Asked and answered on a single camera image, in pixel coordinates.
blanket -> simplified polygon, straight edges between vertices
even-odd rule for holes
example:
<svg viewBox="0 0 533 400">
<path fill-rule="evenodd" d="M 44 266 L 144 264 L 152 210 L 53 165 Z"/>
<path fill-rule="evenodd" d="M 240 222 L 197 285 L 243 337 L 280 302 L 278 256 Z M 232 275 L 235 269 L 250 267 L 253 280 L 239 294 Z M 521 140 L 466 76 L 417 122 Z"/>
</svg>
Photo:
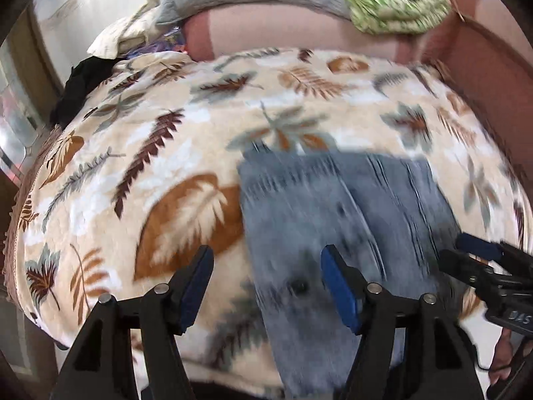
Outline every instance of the blanket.
<svg viewBox="0 0 533 400">
<path fill-rule="evenodd" d="M 195 325 L 177 339 L 186 371 L 280 395 L 239 206 L 237 165 L 251 142 L 423 157 L 462 230 L 532 250 L 515 174 L 426 68 L 308 49 L 210 63 L 155 53 L 118 63 L 36 172 L 13 245 L 25 314 L 70 346 L 101 293 L 142 295 L 208 244 L 214 272 Z M 464 306 L 473 308 L 470 294 Z M 142 388 L 139 332 L 132 345 Z"/>
</svg>

brown leaf print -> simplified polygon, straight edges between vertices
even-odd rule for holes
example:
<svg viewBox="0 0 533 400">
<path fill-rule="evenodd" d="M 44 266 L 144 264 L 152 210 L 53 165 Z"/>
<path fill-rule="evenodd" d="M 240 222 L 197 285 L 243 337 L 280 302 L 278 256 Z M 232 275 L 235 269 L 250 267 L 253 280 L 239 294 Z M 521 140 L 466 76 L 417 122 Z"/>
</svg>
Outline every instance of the brown leaf print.
<svg viewBox="0 0 533 400">
<path fill-rule="evenodd" d="M 455 121 L 447 109 L 439 106 L 436 112 L 444 128 L 446 128 L 446 130 L 453 135 L 457 141 L 468 147 L 474 146 L 476 136 L 475 132 L 466 129 L 459 122 Z"/>
<path fill-rule="evenodd" d="M 95 268 L 101 267 L 104 261 L 99 256 L 102 248 L 94 248 L 82 258 L 73 244 L 70 247 L 74 250 L 78 258 L 78 268 L 70 280 L 70 292 L 73 294 L 72 310 L 75 311 L 76 307 L 78 308 L 76 314 L 78 316 L 78 326 L 81 326 L 92 309 L 89 305 L 89 298 L 96 299 L 102 293 L 109 292 L 108 288 L 98 284 L 100 281 L 107 279 L 109 274 L 101 270 L 92 272 Z"/>
<path fill-rule="evenodd" d="M 117 155 L 113 153 L 111 147 L 108 147 L 105 153 L 94 157 L 92 161 L 80 164 L 78 171 L 74 172 L 68 177 L 65 184 L 61 187 L 59 192 L 55 194 L 54 199 L 49 204 L 41 226 L 43 233 L 46 233 L 46 228 L 48 227 L 50 217 L 57 206 L 63 203 L 74 192 L 79 192 L 85 182 L 92 179 L 96 174 L 98 174 L 98 172 L 101 170 L 101 168 L 104 166 L 104 164 L 108 161 L 109 158 L 120 158 L 122 156 L 124 155 Z"/>
<path fill-rule="evenodd" d="M 138 82 L 144 73 L 145 69 L 142 69 L 139 72 L 129 75 L 127 78 L 119 82 L 115 87 L 109 90 L 109 96 L 122 93 L 124 90 Z"/>
<path fill-rule="evenodd" d="M 332 73 L 367 72 L 368 63 L 363 60 L 355 60 L 352 57 L 341 56 L 328 62 L 328 68 Z"/>
<path fill-rule="evenodd" d="M 477 261 L 489 264 L 489 262 L 485 259 L 482 259 L 477 256 L 473 256 Z M 471 314 L 473 314 L 481 305 L 481 299 L 475 294 L 475 290 L 471 287 L 468 288 L 466 293 L 463 295 L 463 308 L 461 309 L 461 313 L 459 314 L 459 320 L 464 320 Z"/>
<path fill-rule="evenodd" d="M 92 116 L 94 114 L 94 112 L 98 109 L 98 107 L 96 106 L 95 108 L 93 108 L 91 111 L 89 111 L 86 115 L 83 116 L 83 120 L 87 120 L 90 116 Z"/>
<path fill-rule="evenodd" d="M 468 104 L 463 101 L 463 99 L 457 93 L 448 92 L 446 94 L 446 99 L 450 101 L 451 106 L 453 107 L 455 113 L 457 113 L 458 116 L 462 116 L 463 114 L 468 114 L 472 112 Z"/>
<path fill-rule="evenodd" d="M 213 68 L 213 71 L 215 72 L 222 72 L 229 64 L 231 64 L 234 61 L 241 60 L 244 58 L 266 58 L 271 57 L 273 55 L 279 55 L 280 51 L 278 48 L 265 48 L 265 49 L 258 49 L 255 51 L 249 51 L 247 53 L 238 53 L 234 54 L 226 59 L 221 64 L 218 64 Z"/>
<path fill-rule="evenodd" d="M 524 208 L 515 200 L 513 204 L 516 228 L 518 229 L 518 248 L 524 249 Z"/>
<path fill-rule="evenodd" d="M 301 106 L 293 106 L 271 117 L 264 104 L 261 104 L 263 116 L 268 123 L 266 128 L 256 128 L 237 135 L 226 146 L 227 150 L 247 150 L 264 137 L 274 135 L 273 148 L 284 152 L 294 151 L 299 146 L 305 152 L 315 150 L 336 150 L 335 139 L 328 133 L 318 130 L 318 124 L 326 116 L 315 116 L 303 120 L 296 118 L 303 112 Z"/>
<path fill-rule="evenodd" d="M 324 142 L 321 136 L 315 134 L 303 134 L 300 137 L 302 142 L 307 148 L 311 150 L 324 150 L 327 151 L 328 145 Z"/>
<path fill-rule="evenodd" d="M 513 170 L 513 167 L 509 162 L 506 160 L 500 165 L 499 167 L 500 171 L 502 172 L 503 176 L 509 180 L 509 185 L 511 185 L 511 190 L 513 192 L 516 192 L 518 190 L 518 177 L 516 176 L 516 173 Z"/>
<path fill-rule="evenodd" d="M 231 300 L 231 310 L 213 332 L 207 359 L 215 369 L 229 370 L 236 356 L 268 339 L 254 285 L 246 282 L 242 288 L 244 294 Z"/>
<path fill-rule="evenodd" d="M 141 354 L 143 354 L 145 352 L 145 349 L 143 348 L 142 346 L 142 338 L 141 338 L 141 333 L 139 331 L 139 333 L 134 333 L 133 330 L 131 330 L 131 345 L 132 345 L 132 350 L 135 350 Z M 132 354 L 132 360 L 133 362 L 136 364 L 137 363 L 137 358 L 135 358 L 135 355 Z"/>
<path fill-rule="evenodd" d="M 28 198 L 26 199 L 22 207 L 22 211 L 20 212 L 18 228 L 22 227 L 22 231 L 26 231 L 26 229 L 30 225 L 30 222 L 32 222 L 38 216 L 38 213 L 34 213 L 31 210 L 31 195 L 28 195 Z"/>
<path fill-rule="evenodd" d="M 201 86 L 200 90 L 206 91 L 210 90 L 213 92 L 234 92 L 236 90 L 241 90 L 244 85 L 248 82 L 250 79 L 249 75 L 242 75 L 240 77 L 237 77 L 236 79 L 228 79 L 223 82 L 219 82 L 217 84 L 209 84 L 206 86 Z"/>
<path fill-rule="evenodd" d="M 46 162 L 46 169 L 49 171 L 48 177 L 41 185 L 41 188 L 47 183 L 56 180 L 67 168 L 72 158 L 83 147 L 83 138 L 74 135 L 74 131 L 68 134 L 58 143 L 53 155 Z"/>
<path fill-rule="evenodd" d="M 416 66 L 410 66 L 409 70 L 417 78 L 417 80 L 420 81 L 420 84 L 422 84 L 429 93 L 436 97 L 435 92 L 431 89 L 426 77 L 422 74 L 422 72 Z"/>
<path fill-rule="evenodd" d="M 386 125 L 400 132 L 402 144 L 406 149 L 416 149 L 420 145 L 424 152 L 431 152 L 433 140 L 420 105 L 407 106 L 400 102 L 397 114 L 382 114 L 381 119 Z"/>
<path fill-rule="evenodd" d="M 52 288 L 55 284 L 55 275 L 58 272 L 60 252 L 51 253 L 48 244 L 44 244 L 38 261 L 26 261 L 26 281 L 31 293 L 31 299 L 37 312 L 41 312 L 41 303 L 46 300 L 48 294 L 52 295 L 55 304 L 59 308 L 58 299 Z"/>
<path fill-rule="evenodd" d="M 245 86 L 250 84 L 250 81 L 257 75 L 255 71 L 248 71 L 241 74 L 230 73 L 224 75 L 218 81 L 212 84 L 202 84 L 191 88 L 191 94 L 194 95 L 191 103 L 207 100 L 210 103 L 217 102 L 223 99 L 234 97 Z"/>
<path fill-rule="evenodd" d="M 157 72 L 154 76 L 156 84 L 161 84 L 167 81 L 178 81 L 180 78 L 185 78 L 191 72 L 183 69 L 187 66 L 188 62 L 179 62 L 171 64 L 170 66 L 165 63 L 161 63 L 165 68 Z"/>
<path fill-rule="evenodd" d="M 481 219 L 485 230 L 490 225 L 490 207 L 499 208 L 501 206 L 498 196 L 492 185 L 485 178 L 485 171 L 481 165 L 479 170 L 475 170 L 472 158 L 468 156 L 468 183 L 463 193 L 463 204 L 465 212 L 469 213 L 476 202 L 476 195 L 479 200 Z"/>
<path fill-rule="evenodd" d="M 372 79 L 372 86 L 377 92 L 380 92 L 383 96 L 388 97 L 386 93 L 383 92 L 383 87 L 397 86 L 401 84 L 402 82 L 404 82 L 407 78 L 408 78 L 407 74 L 403 72 L 379 73 Z"/>
<path fill-rule="evenodd" d="M 116 103 L 104 104 L 96 110 L 91 110 L 83 118 L 84 120 L 88 117 L 108 117 L 107 120 L 100 123 L 95 134 L 107 129 L 113 123 L 115 123 L 119 118 L 129 116 L 136 108 L 139 106 L 141 99 L 144 97 L 146 92 L 135 93 L 126 98 L 123 98 L 122 95 L 118 96 Z"/>
<path fill-rule="evenodd" d="M 187 266 L 200 245 L 222 254 L 243 235 L 238 185 L 219 188 L 215 174 L 190 177 L 167 192 L 142 228 L 133 280 Z"/>
<path fill-rule="evenodd" d="M 98 87 L 106 86 L 106 85 L 109 84 L 110 82 L 115 81 L 115 78 L 118 77 L 120 74 L 121 74 L 120 72 L 117 72 L 116 74 L 113 74 L 113 75 L 110 76 L 109 78 L 106 78 L 106 79 L 103 80 L 100 84 L 98 84 Z"/>
<path fill-rule="evenodd" d="M 309 58 L 313 55 L 310 49 L 300 49 L 298 51 L 298 60 L 304 63 L 309 63 Z"/>
<path fill-rule="evenodd" d="M 288 70 L 282 70 L 278 75 L 279 84 L 295 93 L 304 96 L 312 94 L 314 97 L 321 96 L 325 100 L 330 97 L 340 96 L 342 92 L 353 89 L 353 86 L 328 81 L 315 74 L 312 70 L 296 66 Z"/>
<path fill-rule="evenodd" d="M 115 213 L 119 219 L 122 217 L 124 200 L 130 192 L 132 182 L 145 169 L 145 164 L 150 164 L 150 158 L 157 156 L 159 148 L 165 146 L 165 140 L 174 137 L 172 131 L 177 130 L 176 126 L 181 124 L 181 118 L 183 117 L 181 111 L 183 111 L 182 108 L 170 111 L 156 119 L 154 129 L 135 155 L 132 163 L 124 173 L 122 181 L 117 185 L 113 200 L 115 200 Z"/>
</svg>

green floral cloth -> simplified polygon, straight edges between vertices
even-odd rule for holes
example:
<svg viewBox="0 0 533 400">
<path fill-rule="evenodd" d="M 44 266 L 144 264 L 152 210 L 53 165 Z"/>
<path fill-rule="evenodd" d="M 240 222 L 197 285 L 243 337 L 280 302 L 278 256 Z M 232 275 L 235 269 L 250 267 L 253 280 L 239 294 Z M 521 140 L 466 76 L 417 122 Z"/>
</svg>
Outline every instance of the green floral cloth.
<svg viewBox="0 0 533 400">
<path fill-rule="evenodd" d="M 346 0 L 353 25 L 365 33 L 424 33 L 451 10 L 450 0 Z"/>
</svg>

black cloth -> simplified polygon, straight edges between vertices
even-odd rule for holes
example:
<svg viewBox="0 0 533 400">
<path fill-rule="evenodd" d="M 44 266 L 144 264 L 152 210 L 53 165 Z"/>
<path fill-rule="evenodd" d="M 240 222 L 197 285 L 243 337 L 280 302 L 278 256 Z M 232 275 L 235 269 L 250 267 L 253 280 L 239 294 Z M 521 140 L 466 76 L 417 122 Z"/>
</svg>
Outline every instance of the black cloth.
<svg viewBox="0 0 533 400">
<path fill-rule="evenodd" d="M 82 109 L 87 95 L 111 76 L 113 66 L 120 60 L 89 57 L 72 68 L 65 92 L 50 114 L 50 124 L 61 125 L 65 129 Z"/>
</svg>

metal screw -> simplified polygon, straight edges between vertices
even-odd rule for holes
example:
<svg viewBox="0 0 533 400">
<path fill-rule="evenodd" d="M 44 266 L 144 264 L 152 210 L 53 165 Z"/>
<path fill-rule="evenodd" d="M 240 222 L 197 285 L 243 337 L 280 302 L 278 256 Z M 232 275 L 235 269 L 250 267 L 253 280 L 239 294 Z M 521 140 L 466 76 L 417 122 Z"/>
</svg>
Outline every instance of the metal screw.
<svg viewBox="0 0 533 400">
<path fill-rule="evenodd" d="M 434 303 L 436 303 L 436 296 L 433 295 L 432 293 L 426 293 L 424 295 L 424 301 L 425 303 L 433 305 Z"/>
<path fill-rule="evenodd" d="M 370 283 L 368 286 L 367 286 L 367 290 L 370 292 L 370 293 L 374 293 L 376 295 L 380 294 L 383 290 L 383 287 L 380 286 L 378 283 Z"/>
<path fill-rule="evenodd" d="M 111 293 L 102 293 L 100 296 L 98 296 L 98 302 L 100 304 L 107 304 L 112 297 L 113 295 Z"/>
<path fill-rule="evenodd" d="M 154 292 L 156 293 L 156 295 L 162 295 L 168 291 L 169 285 L 166 283 L 161 283 L 154 287 Z"/>
</svg>

